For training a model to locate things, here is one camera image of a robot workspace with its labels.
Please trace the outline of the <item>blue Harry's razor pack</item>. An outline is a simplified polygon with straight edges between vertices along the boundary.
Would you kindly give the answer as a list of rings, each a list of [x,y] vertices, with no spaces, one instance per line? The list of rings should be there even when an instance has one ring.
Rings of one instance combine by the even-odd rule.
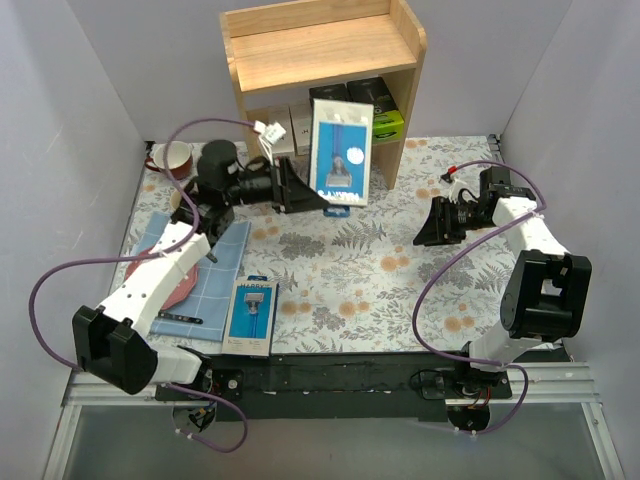
[[[331,207],[369,203],[373,114],[371,104],[312,101],[309,186]]]
[[[279,285],[248,276],[234,283],[221,353],[248,357],[271,354]]]

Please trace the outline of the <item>green black Gillette razor box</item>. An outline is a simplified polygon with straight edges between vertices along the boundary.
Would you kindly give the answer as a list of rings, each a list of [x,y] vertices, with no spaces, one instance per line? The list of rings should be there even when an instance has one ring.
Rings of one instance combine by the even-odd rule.
[[[404,117],[381,77],[350,81],[346,83],[346,87],[353,102],[373,106],[374,143],[395,141],[401,136],[404,131]]]
[[[313,102],[316,99],[348,102],[349,92],[345,84],[332,84],[309,89],[309,98]]]

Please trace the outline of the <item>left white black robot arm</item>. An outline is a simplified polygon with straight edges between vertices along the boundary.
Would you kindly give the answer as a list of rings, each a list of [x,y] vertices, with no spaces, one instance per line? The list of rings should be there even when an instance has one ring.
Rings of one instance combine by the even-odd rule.
[[[97,307],[82,306],[74,314],[79,368],[128,394],[151,383],[178,383],[188,398],[205,398],[213,377],[202,368],[202,356],[183,347],[156,350],[146,337],[170,294],[232,225],[234,206],[259,203],[285,214],[329,205],[286,157],[258,156],[240,167],[233,142],[205,144],[195,177],[150,253]]]

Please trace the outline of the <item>white Harry's razor box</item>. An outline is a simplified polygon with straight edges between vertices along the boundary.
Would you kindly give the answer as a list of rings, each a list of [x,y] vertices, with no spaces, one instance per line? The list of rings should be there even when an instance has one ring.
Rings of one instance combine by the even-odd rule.
[[[311,144],[312,113],[308,101],[289,105],[294,144],[298,156],[307,155]]]

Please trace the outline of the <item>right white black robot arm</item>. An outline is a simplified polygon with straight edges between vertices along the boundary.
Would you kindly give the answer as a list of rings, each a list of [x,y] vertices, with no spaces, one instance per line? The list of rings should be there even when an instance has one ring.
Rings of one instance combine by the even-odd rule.
[[[580,328],[592,264],[574,255],[551,233],[542,212],[546,202],[531,180],[512,183],[513,169],[482,162],[479,192],[456,187],[436,196],[413,240],[416,246],[457,245],[472,230],[503,234],[515,257],[501,298],[499,320],[480,338],[447,355],[451,366],[421,371],[411,379],[427,398],[447,390],[475,397],[506,382],[506,369],[525,352],[575,336]]]

